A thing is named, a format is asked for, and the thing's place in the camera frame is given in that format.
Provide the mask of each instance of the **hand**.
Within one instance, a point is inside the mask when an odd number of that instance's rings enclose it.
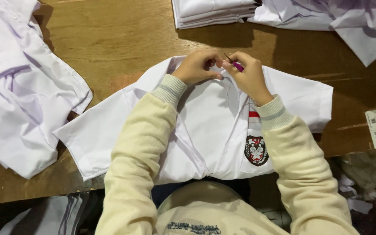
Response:
[[[206,79],[222,79],[219,72],[206,71],[216,65],[221,68],[223,58],[217,49],[197,50],[189,54],[172,73],[185,84],[194,84]]]
[[[258,59],[240,51],[232,54],[230,59],[240,62],[244,67],[243,72],[239,72],[228,59],[223,62],[223,68],[234,78],[237,86],[258,106],[263,106],[274,99],[266,87],[262,65]]]

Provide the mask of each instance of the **sweater sleeve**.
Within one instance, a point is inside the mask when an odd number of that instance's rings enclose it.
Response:
[[[279,174],[281,199],[292,218],[291,234],[358,234],[345,198],[337,193],[337,180],[304,121],[291,115],[279,96],[256,109]]]
[[[167,74],[131,111],[111,153],[104,178],[104,211],[95,234],[152,234],[157,212],[150,190],[185,90],[182,81]]]

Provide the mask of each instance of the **school emblem patch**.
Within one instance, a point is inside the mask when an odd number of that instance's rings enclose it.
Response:
[[[246,138],[246,146],[244,147],[244,155],[255,166],[262,166],[268,161],[268,152],[262,136],[248,136]]]

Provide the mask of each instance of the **gray stripe on cuff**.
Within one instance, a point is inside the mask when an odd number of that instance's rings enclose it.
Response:
[[[274,113],[274,114],[269,115],[267,117],[261,117],[261,120],[262,121],[269,121],[269,120],[275,119],[277,117],[280,117],[282,114],[284,114],[285,110],[286,110],[285,106],[283,106],[282,109],[279,110],[277,113]]]
[[[169,92],[169,93],[171,93],[171,94],[173,94],[176,98],[180,98],[179,97],[179,94],[176,92],[176,91],[174,91],[174,90],[172,90],[170,87],[167,87],[167,86],[165,86],[165,85],[163,85],[163,84],[160,84],[159,85],[159,88],[162,88],[162,89],[164,89],[165,91],[167,91],[167,92]]]

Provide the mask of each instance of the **wooden table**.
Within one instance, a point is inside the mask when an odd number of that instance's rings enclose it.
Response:
[[[376,108],[376,61],[365,68],[334,32],[252,23],[175,30],[171,0],[46,1],[35,18],[50,49],[92,89],[90,107],[171,56],[207,47],[240,50],[263,65],[335,88],[332,121],[321,141],[327,156],[370,148],[369,136],[355,135],[368,132],[363,112]],[[0,165],[0,203],[103,187],[102,177],[82,181],[62,144],[59,160],[31,180]]]

